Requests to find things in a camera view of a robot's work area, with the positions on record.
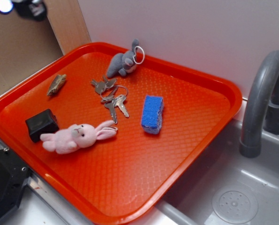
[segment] gray faucet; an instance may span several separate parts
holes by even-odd
[[[262,129],[279,135],[279,51],[266,56],[254,79],[241,129],[243,156],[260,154]]]

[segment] small black case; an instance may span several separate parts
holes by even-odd
[[[59,130],[57,125],[56,116],[53,115],[50,109],[26,120],[29,131],[29,136],[33,142],[40,140],[41,134],[54,133]]]

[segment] plush toy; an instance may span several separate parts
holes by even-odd
[[[111,59],[110,65],[107,69],[107,77],[111,78],[119,73],[121,76],[126,76],[132,73],[138,63],[136,63],[136,48],[139,47],[139,41],[134,39],[132,42],[132,50],[118,53]]]
[[[72,125],[55,134],[42,134],[40,140],[47,151],[56,151],[58,154],[67,154],[80,148],[92,146],[96,140],[104,140],[116,135],[117,128],[111,127],[113,120],[108,120],[96,128],[89,124]]]

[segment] gray sink basin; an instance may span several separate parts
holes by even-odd
[[[239,153],[240,133],[231,121],[157,207],[169,205],[179,224],[279,225],[279,137],[263,132],[251,159]]]

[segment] silver key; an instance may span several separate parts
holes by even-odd
[[[119,107],[119,109],[122,111],[122,113],[125,115],[125,117],[129,117],[129,113],[127,112],[127,109],[124,105],[124,101],[126,100],[125,95],[119,95],[115,98],[114,107]]]
[[[109,95],[107,95],[106,97],[103,97],[103,99],[101,100],[101,103],[107,103],[107,102],[111,102],[114,99],[114,94],[116,93],[118,87],[115,87]]]
[[[108,80],[104,75],[103,75],[104,83],[106,85],[106,90],[112,88],[114,84],[116,83],[117,79],[113,78],[111,80]]]
[[[116,112],[115,112],[115,99],[113,99],[111,102],[106,103],[104,106],[110,110],[110,115],[113,119],[113,121],[115,122],[115,124],[117,124],[117,118],[116,118]]]
[[[107,88],[106,84],[104,82],[102,82],[102,81],[96,82],[95,80],[92,80],[91,84],[93,86],[95,86],[95,91],[99,95],[102,94],[106,90],[106,88]]]

